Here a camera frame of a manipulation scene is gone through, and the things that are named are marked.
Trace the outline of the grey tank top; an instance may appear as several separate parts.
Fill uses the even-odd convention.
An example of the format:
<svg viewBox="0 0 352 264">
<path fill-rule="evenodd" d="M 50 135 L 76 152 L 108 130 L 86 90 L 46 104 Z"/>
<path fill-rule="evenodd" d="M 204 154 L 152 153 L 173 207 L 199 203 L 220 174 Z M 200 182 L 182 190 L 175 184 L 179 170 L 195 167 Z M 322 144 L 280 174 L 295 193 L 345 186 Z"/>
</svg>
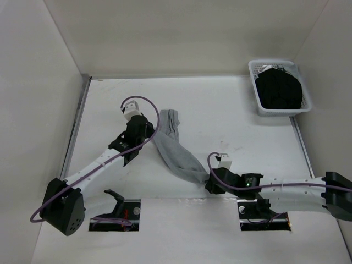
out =
<svg viewBox="0 0 352 264">
<path fill-rule="evenodd" d="M 209 175 L 200 161 L 179 142 L 180 124 L 178 111 L 161 110 L 158 132 L 153 138 L 160 157 L 169 170 L 179 179 L 205 185 Z"/>
</svg>

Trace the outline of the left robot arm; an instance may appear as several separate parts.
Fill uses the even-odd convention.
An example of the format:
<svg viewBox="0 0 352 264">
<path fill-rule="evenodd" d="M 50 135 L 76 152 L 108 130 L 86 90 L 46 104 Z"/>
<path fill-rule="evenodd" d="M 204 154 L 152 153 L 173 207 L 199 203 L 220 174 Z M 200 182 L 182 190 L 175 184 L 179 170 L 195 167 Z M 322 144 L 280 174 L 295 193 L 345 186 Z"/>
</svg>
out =
<svg viewBox="0 0 352 264">
<path fill-rule="evenodd" d="M 124 197 L 110 184 L 126 172 L 145 140 L 155 133 L 142 114 L 132 116 L 122 132 L 99 158 L 64 180 L 55 178 L 47 185 L 39 211 L 41 219 L 66 236 L 74 234 L 85 218 L 97 223 L 131 226 L 122 217 Z"/>
</svg>

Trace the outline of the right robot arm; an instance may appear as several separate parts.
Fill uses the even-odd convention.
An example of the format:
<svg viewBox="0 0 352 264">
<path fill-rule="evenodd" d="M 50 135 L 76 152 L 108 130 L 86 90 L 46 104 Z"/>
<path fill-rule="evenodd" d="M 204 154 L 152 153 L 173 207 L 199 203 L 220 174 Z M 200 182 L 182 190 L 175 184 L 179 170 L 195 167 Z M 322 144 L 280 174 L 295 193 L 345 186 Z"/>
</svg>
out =
<svg viewBox="0 0 352 264">
<path fill-rule="evenodd" d="M 211 194 L 230 193 L 253 201 L 263 218 L 291 211 L 322 212 L 351 221 L 351 181 L 337 172 L 298 180 L 266 178 L 260 173 L 238 175 L 227 168 L 211 169 L 205 185 Z"/>
</svg>

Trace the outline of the black tank top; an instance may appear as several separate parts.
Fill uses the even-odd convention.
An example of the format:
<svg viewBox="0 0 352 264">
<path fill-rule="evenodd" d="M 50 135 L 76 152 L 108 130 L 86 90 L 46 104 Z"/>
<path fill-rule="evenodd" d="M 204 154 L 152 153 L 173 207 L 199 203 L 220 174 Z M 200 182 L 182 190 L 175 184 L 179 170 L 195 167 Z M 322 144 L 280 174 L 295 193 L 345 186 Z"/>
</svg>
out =
<svg viewBox="0 0 352 264">
<path fill-rule="evenodd" d="M 259 73 L 255 84 L 263 108 L 299 109 L 301 107 L 302 85 L 291 74 L 271 68 Z"/>
</svg>

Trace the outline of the white tank top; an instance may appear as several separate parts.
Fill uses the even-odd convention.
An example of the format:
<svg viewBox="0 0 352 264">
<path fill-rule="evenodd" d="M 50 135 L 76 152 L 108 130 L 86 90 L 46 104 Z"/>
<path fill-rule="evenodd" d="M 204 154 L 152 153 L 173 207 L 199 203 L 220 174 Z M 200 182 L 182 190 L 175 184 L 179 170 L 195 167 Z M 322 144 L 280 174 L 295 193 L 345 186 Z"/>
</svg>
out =
<svg viewBox="0 0 352 264">
<path fill-rule="evenodd" d="M 267 70 L 269 70 L 269 69 L 275 69 L 275 67 L 272 66 L 272 65 L 267 65 L 267 64 L 262 65 L 261 67 L 258 68 L 258 73 L 259 73 L 259 74 L 260 74 L 260 73 L 263 73 L 263 72 L 265 72 L 265 71 L 267 71 Z"/>
</svg>

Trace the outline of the white plastic basket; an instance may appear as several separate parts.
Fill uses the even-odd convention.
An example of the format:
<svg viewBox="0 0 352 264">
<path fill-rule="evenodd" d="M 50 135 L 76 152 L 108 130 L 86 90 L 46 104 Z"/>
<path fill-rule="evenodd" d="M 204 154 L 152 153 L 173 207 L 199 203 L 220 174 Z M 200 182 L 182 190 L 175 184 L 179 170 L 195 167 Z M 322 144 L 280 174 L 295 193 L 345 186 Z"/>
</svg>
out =
<svg viewBox="0 0 352 264">
<path fill-rule="evenodd" d="M 262 65 L 272 65 L 276 69 L 282 70 L 291 74 L 293 77 L 297 78 L 302 85 L 302 103 L 299 109 L 265 109 L 262 107 L 259 95 L 257 92 L 255 80 L 258 77 L 258 68 Z M 252 82 L 253 90 L 255 93 L 255 98 L 258 107 L 258 114 L 261 116 L 295 116 L 299 113 L 308 112 L 312 108 L 312 101 L 308 92 L 308 89 L 299 73 L 298 66 L 289 61 L 282 59 L 255 59 L 248 62 L 248 67 L 250 71 L 250 79 Z"/>
</svg>

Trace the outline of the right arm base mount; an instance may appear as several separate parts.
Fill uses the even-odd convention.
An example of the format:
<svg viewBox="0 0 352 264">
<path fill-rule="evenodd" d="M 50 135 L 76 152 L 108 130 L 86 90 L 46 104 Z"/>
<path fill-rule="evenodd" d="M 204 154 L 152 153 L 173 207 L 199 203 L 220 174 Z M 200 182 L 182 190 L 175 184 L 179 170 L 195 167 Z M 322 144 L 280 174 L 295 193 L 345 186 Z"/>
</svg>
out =
<svg viewBox="0 0 352 264">
<path fill-rule="evenodd" d="M 291 231 L 288 213 L 272 211 L 268 200 L 238 200 L 237 206 L 242 232 Z"/>
</svg>

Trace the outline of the left aluminium table rail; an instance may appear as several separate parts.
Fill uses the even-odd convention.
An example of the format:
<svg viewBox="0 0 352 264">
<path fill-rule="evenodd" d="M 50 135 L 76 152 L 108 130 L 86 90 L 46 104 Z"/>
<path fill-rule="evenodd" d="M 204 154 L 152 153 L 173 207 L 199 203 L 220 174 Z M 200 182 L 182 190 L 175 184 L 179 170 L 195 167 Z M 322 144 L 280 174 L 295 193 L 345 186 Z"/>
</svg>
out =
<svg viewBox="0 0 352 264">
<path fill-rule="evenodd" d="M 69 171 L 70 163 L 71 163 L 72 156 L 73 156 L 74 147 L 75 147 L 75 144 L 76 144 L 76 139 L 77 139 L 78 132 L 79 132 L 81 119 L 82 119 L 83 112 L 84 112 L 84 107 L 85 107 L 85 103 L 86 103 L 86 99 L 87 99 L 87 94 L 88 94 L 88 91 L 89 91 L 89 88 L 90 88 L 90 84 L 91 84 L 91 80 L 92 80 L 92 76 L 90 76 L 89 74 L 82 74 L 81 77 L 82 77 L 82 80 L 83 80 L 82 88 L 81 88 L 81 91 L 80 91 L 80 96 L 79 96 L 78 105 L 77 105 L 76 112 L 75 112 L 75 117 L 74 117 L 74 121 L 73 121 L 72 130 L 70 132 L 68 146 L 67 146 L 67 149 L 66 149 L 66 152 L 65 152 L 65 155 L 64 155 L 63 164 L 62 164 L 60 173 L 57 176 L 57 178 L 59 180 L 64 180 L 65 177 L 68 174 L 68 171 Z"/>
</svg>

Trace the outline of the aluminium table rail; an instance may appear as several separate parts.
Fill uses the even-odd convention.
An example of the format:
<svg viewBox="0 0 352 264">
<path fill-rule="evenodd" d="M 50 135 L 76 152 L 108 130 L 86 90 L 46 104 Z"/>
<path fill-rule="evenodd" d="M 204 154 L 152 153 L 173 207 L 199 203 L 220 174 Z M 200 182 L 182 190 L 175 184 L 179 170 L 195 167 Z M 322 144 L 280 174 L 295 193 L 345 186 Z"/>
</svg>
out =
<svg viewBox="0 0 352 264">
<path fill-rule="evenodd" d="M 91 84 L 91 80 L 92 80 L 92 76 L 90 76 L 89 74 L 82 74 L 81 77 L 82 77 L 82 80 L 83 80 L 82 88 L 81 88 L 81 91 L 80 91 L 80 96 L 79 96 L 78 105 L 77 105 L 76 112 L 75 112 L 75 117 L 74 117 L 74 121 L 73 121 L 72 130 L 70 132 L 68 146 L 67 146 L 67 149 L 66 149 L 66 152 L 65 152 L 65 155 L 64 155 L 63 164 L 62 164 L 60 173 L 57 176 L 57 178 L 59 180 L 64 180 L 65 177 L 68 174 L 68 171 L 69 171 L 70 163 L 71 163 L 72 156 L 73 156 L 74 147 L 75 147 L 75 144 L 76 144 L 76 139 L 77 139 L 78 132 L 79 132 L 81 119 L 82 119 L 83 112 L 84 112 L 84 107 L 85 107 L 85 103 L 86 103 L 86 99 L 87 99 L 87 94 L 88 94 L 88 91 L 89 91 L 89 88 L 90 88 L 90 84 Z"/>
<path fill-rule="evenodd" d="M 295 117 L 290 117 L 290 122 L 291 122 L 291 125 L 293 127 L 296 139 L 297 139 L 297 141 L 299 143 L 300 150 L 301 150 L 301 152 L 302 152 L 302 154 L 304 156 L 307 168 L 308 168 L 309 173 L 310 173 L 310 177 L 311 178 L 315 178 L 314 170 L 312 169 L 312 165 L 311 165 L 311 162 L 310 162 L 310 159 L 309 159 L 309 156 L 308 156 L 308 152 L 306 150 L 306 146 L 305 146 L 305 143 L 304 143 L 304 140 L 303 140 L 303 137 L 302 137 L 302 134 L 301 134 L 300 128 L 298 126 L 296 118 Z"/>
</svg>

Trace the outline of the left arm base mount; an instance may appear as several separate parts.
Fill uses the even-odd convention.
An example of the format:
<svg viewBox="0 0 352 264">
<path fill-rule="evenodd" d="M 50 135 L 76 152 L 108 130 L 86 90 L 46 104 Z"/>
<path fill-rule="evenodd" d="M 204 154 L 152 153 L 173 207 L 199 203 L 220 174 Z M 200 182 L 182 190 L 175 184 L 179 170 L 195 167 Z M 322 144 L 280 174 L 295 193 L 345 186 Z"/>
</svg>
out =
<svg viewBox="0 0 352 264">
<path fill-rule="evenodd" d="M 86 217 L 91 232 L 137 232 L 141 200 L 128 200 L 108 189 L 104 195 L 88 200 Z"/>
</svg>

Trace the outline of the right aluminium table rail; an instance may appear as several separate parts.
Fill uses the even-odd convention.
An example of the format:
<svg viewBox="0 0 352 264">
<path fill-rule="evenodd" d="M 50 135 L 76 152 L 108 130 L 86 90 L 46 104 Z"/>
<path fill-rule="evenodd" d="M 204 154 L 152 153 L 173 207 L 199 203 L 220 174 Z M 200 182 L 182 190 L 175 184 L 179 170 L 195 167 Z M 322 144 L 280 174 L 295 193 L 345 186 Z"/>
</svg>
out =
<svg viewBox="0 0 352 264">
<path fill-rule="evenodd" d="M 298 126 L 296 118 L 295 117 L 290 117 L 290 122 L 291 122 L 291 125 L 293 127 L 296 139 L 297 139 L 297 141 L 299 143 L 300 150 L 301 150 L 301 152 L 302 152 L 302 154 L 304 156 L 307 168 L 308 168 L 309 173 L 310 173 L 310 177 L 311 178 L 315 178 L 314 170 L 312 169 L 312 165 L 311 165 L 311 162 L 310 162 L 310 159 L 309 159 L 309 156 L 308 156 L 308 152 L 306 150 L 306 146 L 305 146 L 305 143 L 304 143 L 304 140 L 303 140 L 303 137 L 302 137 L 302 134 L 301 134 L 300 128 Z"/>
</svg>

